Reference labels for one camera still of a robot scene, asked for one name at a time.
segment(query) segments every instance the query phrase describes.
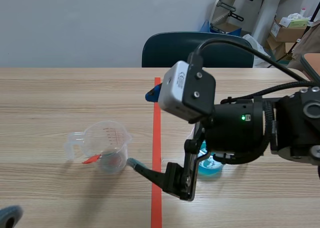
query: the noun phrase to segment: clear plastic measuring cup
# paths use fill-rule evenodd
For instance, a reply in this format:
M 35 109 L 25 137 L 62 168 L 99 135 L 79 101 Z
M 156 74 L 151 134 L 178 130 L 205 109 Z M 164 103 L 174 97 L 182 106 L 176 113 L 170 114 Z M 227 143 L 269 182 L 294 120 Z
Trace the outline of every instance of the clear plastic measuring cup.
M 98 155 L 98 168 L 107 173 L 122 170 L 128 158 L 128 143 L 132 137 L 126 129 L 114 121 L 102 121 L 84 132 L 73 132 L 67 137 L 64 150 L 67 159 L 75 158 L 74 146 L 78 145 L 87 157 Z

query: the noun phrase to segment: cardboard box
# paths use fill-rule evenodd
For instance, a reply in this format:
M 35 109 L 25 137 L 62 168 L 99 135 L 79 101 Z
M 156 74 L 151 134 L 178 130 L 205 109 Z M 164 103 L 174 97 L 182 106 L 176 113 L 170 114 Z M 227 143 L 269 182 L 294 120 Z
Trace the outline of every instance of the cardboard box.
M 286 53 L 288 53 L 289 50 L 291 49 L 291 47 L 295 44 L 295 43 L 277 42 L 272 35 L 269 35 L 266 42 L 267 42 L 266 47 L 271 49 L 271 51 L 274 55 L 274 58 L 276 60 L 278 60 L 279 58 L 284 56 Z M 292 59 L 292 53 L 281 60 L 286 61 L 286 60 L 291 60 L 291 59 Z
M 307 27 L 308 21 L 309 19 L 282 18 L 279 24 L 284 26 L 285 28 L 300 28 L 300 27 Z
M 270 34 L 277 42 L 295 43 L 305 32 L 306 27 L 285 28 L 274 20 Z

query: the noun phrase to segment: dark teal chair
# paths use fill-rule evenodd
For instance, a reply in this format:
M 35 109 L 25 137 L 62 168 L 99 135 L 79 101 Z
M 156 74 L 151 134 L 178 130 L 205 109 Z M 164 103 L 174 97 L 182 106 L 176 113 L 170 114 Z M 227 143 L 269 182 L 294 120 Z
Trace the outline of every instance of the dark teal chair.
M 212 38 L 224 38 L 251 47 L 250 43 L 240 37 L 199 33 L 176 32 L 156 34 L 149 38 L 142 52 L 142 67 L 172 67 L 177 61 L 187 61 L 200 43 Z M 204 67 L 207 68 L 252 68 L 254 56 L 247 51 L 228 44 L 214 44 L 206 47 L 202 53 Z

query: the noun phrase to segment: blue bottle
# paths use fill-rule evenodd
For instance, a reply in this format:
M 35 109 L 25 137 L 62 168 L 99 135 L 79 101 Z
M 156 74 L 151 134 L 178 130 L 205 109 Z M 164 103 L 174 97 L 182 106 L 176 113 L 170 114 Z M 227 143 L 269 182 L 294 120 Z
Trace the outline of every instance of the blue bottle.
M 207 145 L 204 141 L 201 145 L 200 152 L 198 157 L 203 156 L 207 153 Z M 213 158 L 214 153 L 211 153 L 210 157 L 206 160 L 203 160 L 199 163 L 198 173 L 202 175 L 214 175 L 222 171 L 223 164 L 217 162 Z

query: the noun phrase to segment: wooden tabletop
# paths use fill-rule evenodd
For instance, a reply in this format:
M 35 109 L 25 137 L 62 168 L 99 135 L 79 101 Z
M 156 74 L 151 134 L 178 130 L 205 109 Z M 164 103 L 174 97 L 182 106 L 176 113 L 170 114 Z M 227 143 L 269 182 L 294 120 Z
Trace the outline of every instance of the wooden tabletop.
M 0 206 L 25 210 L 19 227 L 150 228 L 151 183 L 129 167 L 104 175 L 66 162 L 67 134 L 114 120 L 133 136 L 129 156 L 152 162 L 153 105 L 145 93 L 156 68 L 0 69 Z M 209 69 L 218 103 L 289 82 L 276 69 Z M 294 90 L 273 94 L 279 97 Z M 192 126 L 162 112 L 162 170 L 184 158 Z M 162 194 L 163 227 L 318 228 L 320 181 L 307 164 L 266 156 L 199 178 L 193 202 Z

